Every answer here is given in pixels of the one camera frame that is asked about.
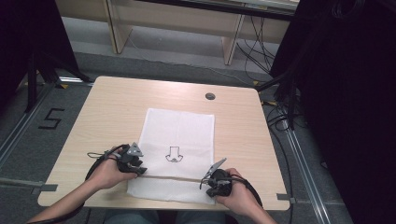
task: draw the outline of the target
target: wooden table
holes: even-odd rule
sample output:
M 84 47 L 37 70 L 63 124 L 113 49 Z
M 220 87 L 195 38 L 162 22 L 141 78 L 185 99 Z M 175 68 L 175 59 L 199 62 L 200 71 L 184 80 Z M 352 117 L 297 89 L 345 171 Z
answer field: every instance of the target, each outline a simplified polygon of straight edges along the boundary
M 216 99 L 207 100 L 211 92 Z M 148 108 L 215 115 L 215 161 L 222 169 L 235 167 L 258 191 L 267 210 L 287 210 L 288 201 L 258 93 L 253 89 L 120 77 L 99 77 L 78 115 L 47 184 L 57 191 L 41 192 L 38 203 L 49 206 L 80 185 L 94 160 L 87 152 L 103 153 L 137 142 Z M 104 189 L 89 207 L 224 210 L 221 204 L 160 202 L 134 198 L 127 182 Z

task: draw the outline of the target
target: white paper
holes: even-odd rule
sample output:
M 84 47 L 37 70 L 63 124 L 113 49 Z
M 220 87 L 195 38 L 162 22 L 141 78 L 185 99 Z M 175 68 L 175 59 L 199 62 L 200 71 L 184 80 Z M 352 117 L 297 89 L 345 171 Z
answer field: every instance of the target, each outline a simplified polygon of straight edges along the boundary
M 128 182 L 137 198 L 209 203 L 199 183 L 213 164 L 214 115 L 149 109 L 139 140 L 147 171 Z

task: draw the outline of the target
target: metal stand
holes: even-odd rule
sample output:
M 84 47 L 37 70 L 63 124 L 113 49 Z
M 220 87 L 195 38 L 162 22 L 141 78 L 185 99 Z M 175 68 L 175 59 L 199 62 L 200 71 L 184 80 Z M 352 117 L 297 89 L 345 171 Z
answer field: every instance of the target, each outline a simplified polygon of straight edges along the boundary
M 40 71 L 40 74 L 44 78 L 45 82 L 58 83 L 59 77 L 56 74 L 55 67 L 60 67 L 66 70 L 84 82 L 92 82 L 89 77 L 85 76 L 78 70 L 73 69 L 71 66 L 62 62 L 56 57 L 49 55 L 48 53 L 33 53 L 28 61 L 28 105 L 26 107 L 25 113 L 29 112 L 35 106 L 37 100 L 36 69 Z

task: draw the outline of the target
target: black cord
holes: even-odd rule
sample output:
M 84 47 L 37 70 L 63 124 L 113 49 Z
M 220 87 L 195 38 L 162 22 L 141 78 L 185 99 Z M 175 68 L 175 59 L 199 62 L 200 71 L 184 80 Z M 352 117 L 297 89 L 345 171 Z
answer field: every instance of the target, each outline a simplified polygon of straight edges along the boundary
M 262 71 L 264 71 L 266 74 L 269 73 L 269 70 L 268 70 L 266 67 L 264 67 L 264 65 L 262 65 L 261 63 L 259 63 L 259 61 L 257 61 L 255 58 L 253 58 L 253 57 L 250 55 L 250 53 L 251 53 L 251 51 L 252 51 L 253 49 L 250 49 L 250 53 L 246 53 L 246 52 L 241 48 L 241 46 L 240 46 L 238 43 L 236 43 L 236 46 L 238 46 L 238 48 L 242 51 L 242 53 L 243 53 L 245 56 L 247 56 L 247 59 L 245 60 L 245 71 L 246 71 L 246 65 L 247 65 L 248 59 L 250 59 L 250 60 L 253 61 L 257 66 L 259 66 L 260 69 L 261 69 Z
M 263 25 L 264 25 L 264 18 L 262 18 L 261 29 L 260 29 L 259 32 L 257 32 L 257 29 L 256 29 L 256 26 L 254 25 L 254 21 L 253 21 L 253 17 L 252 17 L 252 16 L 250 16 L 250 20 L 251 20 L 251 23 L 252 23 L 252 25 L 253 25 L 254 32 L 255 32 L 255 34 L 256 34 L 256 39 L 257 39 L 257 40 L 260 40 L 260 39 L 262 40 L 262 41 L 259 41 L 259 43 L 260 43 L 260 46 L 262 47 L 262 53 L 263 53 L 263 55 L 264 55 L 264 59 L 266 59 L 266 58 L 269 57 L 269 56 L 265 53 L 265 51 L 268 52 L 268 53 L 271 55 L 272 59 L 274 59 L 275 56 L 274 56 L 274 55 L 264 46 L 264 44 L 262 43 L 262 42 L 263 42 L 262 27 L 263 27 Z
M 113 147 L 112 149 L 110 149 L 110 150 L 106 151 L 104 154 L 102 154 L 102 156 L 100 156 L 100 157 L 92 157 L 92 156 L 91 156 L 91 154 L 93 154 L 93 155 L 100 155 L 100 154 L 98 154 L 98 153 L 94 153 L 94 152 L 89 152 L 89 153 L 87 153 L 87 155 L 88 155 L 89 157 L 95 158 L 95 159 L 97 159 L 97 160 L 96 160 L 96 162 L 93 164 L 93 166 L 91 167 L 90 171 L 87 173 L 87 175 L 86 175 L 86 177 L 85 177 L 85 180 L 88 180 L 88 179 L 90 178 L 90 176 L 91 176 L 91 174 L 93 173 L 93 171 L 96 169 L 96 167 L 98 167 L 98 166 L 102 163 L 102 161 L 105 161 L 105 160 L 107 160 L 107 159 L 111 159 L 111 160 L 116 161 L 116 159 L 110 158 L 110 157 L 108 157 L 108 156 L 111 155 L 113 152 L 115 152 L 117 149 L 122 148 L 122 147 L 124 147 L 124 146 L 126 146 L 126 145 L 120 145 L 120 146 L 118 146 L 118 147 Z M 64 221 L 66 221 L 67 219 L 69 219 L 69 218 L 71 218 L 71 217 L 74 217 L 76 214 L 78 214 L 78 213 L 81 211 L 81 209 L 82 209 L 82 207 L 84 206 L 84 204 L 85 204 L 85 202 L 84 202 L 82 205 L 80 205 L 78 208 L 76 208 L 75 210 L 73 210 L 73 211 L 71 211 L 70 213 L 65 214 L 65 215 L 63 215 L 63 216 L 55 217 L 55 218 L 50 218 L 50 219 L 46 219 L 46 220 L 41 220 L 41 221 L 37 221 L 37 222 L 29 222 L 28 224 L 52 224 L 52 223 L 64 222 Z
M 273 125 L 276 125 L 276 124 L 279 123 L 280 121 L 286 119 L 286 117 L 285 117 L 285 115 L 279 115 L 279 116 L 276 116 L 275 118 L 269 119 L 271 113 L 274 112 L 275 109 L 279 109 L 280 107 L 283 107 L 283 106 L 286 106 L 286 105 L 280 105 L 280 104 L 278 104 L 277 107 L 273 108 L 273 109 L 270 111 L 270 113 L 268 114 L 268 116 L 267 116 L 266 119 L 267 119 L 267 120 L 271 120 L 271 121 L 272 121 L 272 120 L 278 119 L 278 120 L 276 120 L 276 121 L 275 121 L 274 123 L 272 123 L 272 124 L 269 124 L 269 122 L 267 121 L 267 126 L 268 126 L 268 130 L 271 132 L 271 134 L 274 136 L 274 138 L 276 139 L 276 141 L 279 143 L 280 149 L 281 149 L 282 154 L 283 154 L 283 156 L 284 156 L 284 158 L 285 158 L 285 163 L 286 163 L 286 168 L 287 168 L 288 178 L 289 178 L 290 198 L 293 198 L 293 197 L 294 197 L 294 194 L 293 194 L 293 185 L 292 185 L 292 182 L 291 182 L 291 171 L 290 171 L 289 159 L 288 159 L 288 156 L 286 155 L 286 150 L 285 150 L 285 148 L 283 148 L 283 145 L 282 145 L 282 143 L 281 143 L 279 137 L 277 136 L 277 134 L 275 133 L 275 131 L 274 131 L 273 128 L 272 128 Z M 293 203 L 290 204 L 290 219 L 289 219 L 289 224 L 292 222 L 292 217 L 293 217 Z
M 231 175 L 231 177 L 215 177 L 215 178 L 204 178 L 201 180 L 201 185 L 199 189 L 202 188 L 202 184 L 207 184 L 209 181 L 213 181 L 215 184 L 218 181 L 229 181 L 228 184 L 232 184 L 233 181 L 237 181 L 245 185 L 245 187 L 253 194 L 254 198 L 256 199 L 257 203 L 262 207 L 262 199 L 260 198 L 259 193 L 253 188 L 253 186 L 242 176 L 240 175 Z
M 351 1 L 338 0 L 332 7 L 332 15 L 338 20 L 357 19 L 363 11 L 365 0 L 355 0 L 353 6 Z
M 289 176 L 289 188 L 290 188 L 290 198 L 293 198 L 293 185 L 291 183 L 291 171 L 290 171 L 290 165 L 289 165 L 289 159 L 286 155 L 286 151 L 285 148 L 283 148 L 282 143 L 280 142 L 279 137 L 276 135 L 276 133 L 274 132 L 274 130 L 271 128 L 271 126 L 268 126 L 269 131 L 274 135 L 276 141 L 279 143 L 281 151 L 283 156 L 285 157 L 285 163 L 286 163 L 286 167 L 288 170 L 288 176 Z M 292 222 L 293 219 L 293 203 L 290 204 L 290 218 L 289 218 L 289 224 Z
M 258 50 L 256 50 L 256 49 L 254 49 L 253 47 L 251 47 L 251 46 L 248 44 L 248 42 L 246 41 L 246 39 L 244 39 L 244 41 L 245 41 L 245 44 L 247 45 L 248 48 L 253 49 L 254 52 L 259 53 L 259 54 L 261 54 L 262 56 L 265 56 L 265 54 L 264 54 L 263 52 L 258 51 Z

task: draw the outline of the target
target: round hole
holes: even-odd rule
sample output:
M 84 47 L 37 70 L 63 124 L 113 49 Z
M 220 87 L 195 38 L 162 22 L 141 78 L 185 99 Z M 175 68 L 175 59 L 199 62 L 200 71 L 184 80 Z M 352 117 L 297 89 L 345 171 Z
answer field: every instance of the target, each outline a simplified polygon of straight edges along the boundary
M 206 99 L 208 99 L 208 100 L 214 100 L 214 99 L 216 98 L 216 95 L 213 94 L 212 92 L 208 92 L 208 93 L 205 95 L 205 97 L 206 97 Z

